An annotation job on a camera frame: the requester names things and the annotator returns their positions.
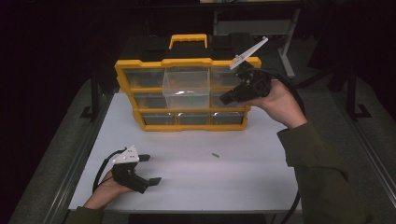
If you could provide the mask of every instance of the white bracket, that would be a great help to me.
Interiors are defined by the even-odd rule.
[[[137,149],[134,146],[128,147],[116,159],[113,160],[113,164],[128,162],[139,162],[139,155],[137,154]]]
[[[268,38],[266,36],[262,37],[262,41],[260,41],[258,44],[255,46],[251,47],[241,55],[235,55],[235,61],[230,65],[230,69],[233,70],[235,69],[236,66],[244,62],[248,57],[250,57],[254,52],[256,52],[259,48],[262,47],[266,42],[268,41]]]

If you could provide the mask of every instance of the yellow tool box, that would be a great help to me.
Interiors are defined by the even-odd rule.
[[[219,97],[240,83],[229,66],[253,45],[249,34],[134,36],[115,64],[117,80],[145,131],[244,130],[250,106]]]

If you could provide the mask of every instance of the background table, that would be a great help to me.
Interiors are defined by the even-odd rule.
[[[143,178],[162,177],[144,194],[127,193],[107,209],[127,213],[274,213],[289,210],[297,184],[276,132],[284,126],[252,107],[244,131],[144,132],[123,93],[116,93],[69,209],[83,205],[103,160],[134,145],[149,161]],[[111,162],[104,173],[111,169]]]

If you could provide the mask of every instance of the human arm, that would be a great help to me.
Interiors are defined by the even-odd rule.
[[[372,219],[348,185],[347,169],[340,157],[320,139],[281,82],[273,80],[267,97],[245,104],[265,110],[289,128],[278,136],[288,166],[294,167],[305,224],[358,224]]]
[[[131,191],[117,183],[111,171],[108,171],[87,202],[77,208],[72,224],[100,224],[104,215],[103,210],[121,194]]]

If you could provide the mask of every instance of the sleeve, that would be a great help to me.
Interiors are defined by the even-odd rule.
[[[341,158],[323,142],[311,123],[279,132],[288,166],[294,167],[304,224],[362,224],[370,212],[347,183]]]
[[[72,224],[100,224],[103,215],[103,210],[78,207]]]

